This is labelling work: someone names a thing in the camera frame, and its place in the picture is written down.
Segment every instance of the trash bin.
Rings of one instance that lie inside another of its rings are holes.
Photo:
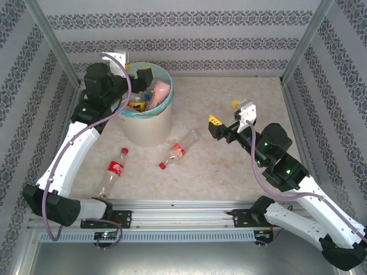
[[[171,85],[171,91],[166,100],[152,110],[136,113],[125,109],[118,115],[128,139],[141,147],[157,146],[164,142],[171,132],[173,81],[170,75],[160,66],[148,62],[131,63],[128,73],[136,77],[136,71],[147,66],[152,68],[155,79]]]

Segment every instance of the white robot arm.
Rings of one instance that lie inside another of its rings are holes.
[[[255,105],[250,100],[235,102],[237,122],[231,126],[226,127],[215,117],[209,117],[212,136],[217,140],[226,138],[227,143],[237,141],[249,154],[253,153],[253,167],[255,161],[259,167],[266,167],[263,172],[266,180],[285,194],[272,195],[282,199],[295,198],[315,220],[301,217],[265,196],[260,197],[251,208],[252,218],[259,222],[265,219],[269,224],[281,226],[300,236],[342,270],[359,265],[367,255],[367,229],[338,207],[309,172],[286,152],[292,141],[279,124],[269,124],[261,134],[253,130],[254,136],[249,126],[256,122]],[[253,137],[256,145],[252,152]]]

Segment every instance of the striped wall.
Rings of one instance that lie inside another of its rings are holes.
[[[0,274],[21,243],[29,210],[21,196],[56,154],[73,86],[21,0],[1,1]]]
[[[367,0],[336,0],[288,83],[321,187],[367,225]],[[367,274],[367,263],[360,266]]]
[[[320,0],[39,0],[80,77],[126,48],[173,76],[281,76]]]

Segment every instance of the purple cable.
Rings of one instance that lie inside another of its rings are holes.
[[[111,59],[114,63],[116,63],[119,66],[119,68],[124,73],[124,75],[126,77],[126,81],[127,81],[127,87],[128,87],[128,90],[127,90],[127,98],[126,98],[125,104],[122,107],[120,107],[115,113],[111,114],[110,116],[105,117],[104,119],[101,119],[101,120],[99,120],[97,122],[94,122],[93,124],[85,127],[83,130],[81,130],[80,132],[78,132],[73,138],[71,138],[71,140],[69,141],[69,143],[67,143],[65,145],[65,147],[61,150],[60,154],[58,155],[58,157],[57,157],[57,159],[55,161],[55,164],[53,165],[53,167],[51,169],[50,177],[47,180],[47,184],[45,186],[45,191],[44,191],[44,194],[42,196],[42,219],[44,221],[45,228],[46,228],[46,231],[47,231],[48,236],[54,242],[58,241],[58,239],[60,238],[61,230],[63,229],[63,226],[62,225],[60,226],[60,228],[58,229],[58,232],[57,232],[57,236],[55,237],[53,235],[52,231],[51,231],[50,224],[48,223],[48,220],[47,220],[47,215],[46,215],[46,200],[47,200],[48,191],[50,189],[50,185],[53,182],[53,176],[55,175],[56,168],[57,168],[58,164],[60,163],[61,158],[65,154],[66,150],[71,145],[73,145],[74,141],[81,134],[83,134],[85,131],[87,131],[89,129],[92,129],[93,127],[95,127],[95,126],[97,126],[97,125],[99,125],[101,123],[104,123],[105,121],[110,120],[111,118],[119,115],[121,113],[121,111],[125,109],[125,107],[127,106],[128,102],[130,101],[130,97],[131,97],[131,81],[130,81],[130,78],[129,78],[128,74],[127,74],[127,71],[125,70],[125,68],[123,67],[123,65],[116,58],[114,58],[113,56],[110,56],[107,53],[102,53],[101,56],[102,57],[108,57],[109,59]]]
[[[303,192],[303,193],[299,193],[296,196],[284,197],[284,196],[275,194],[270,189],[268,189],[268,187],[266,187],[265,183],[260,178],[260,175],[259,175],[259,173],[257,171],[257,168],[256,168],[256,159],[255,159],[256,131],[255,131],[255,128],[254,128],[253,124],[250,121],[246,120],[246,123],[250,126],[251,131],[252,131],[252,141],[251,141],[251,165],[252,165],[252,171],[253,171],[253,173],[255,175],[255,178],[256,178],[257,182],[259,183],[259,185],[261,186],[261,188],[266,193],[268,193],[270,196],[272,196],[272,197],[274,197],[276,199],[280,199],[280,200],[284,200],[284,201],[294,201],[296,199],[307,197],[307,196],[318,198],[320,201],[325,202],[326,205],[328,205],[335,212],[335,214],[339,218],[341,218],[347,224],[347,226],[352,230],[352,232],[354,232],[365,243],[367,243],[367,239],[365,238],[365,236],[363,236],[342,214],[340,214],[339,211],[328,200],[324,199],[323,196],[320,196],[318,194],[313,194],[313,193],[310,193],[310,192]]]
[[[117,227],[117,229],[118,229],[118,230],[120,229],[120,231],[121,231],[121,234],[120,234],[119,238],[118,238],[118,239],[117,239],[117,240],[116,240],[112,245],[107,246],[107,247],[100,247],[100,246],[99,246],[99,241],[101,240],[101,238],[99,238],[99,239],[97,240],[97,244],[96,244],[97,249],[107,250],[107,249],[113,248],[115,245],[117,245],[117,244],[121,241],[121,239],[122,239],[122,227],[121,227],[121,225],[119,225],[117,222],[108,221],[108,220],[106,220],[106,219],[87,219],[87,220],[89,220],[89,221],[93,221],[93,222],[105,222],[105,223],[110,223],[110,224],[112,224],[112,225],[115,225],[115,226]]]

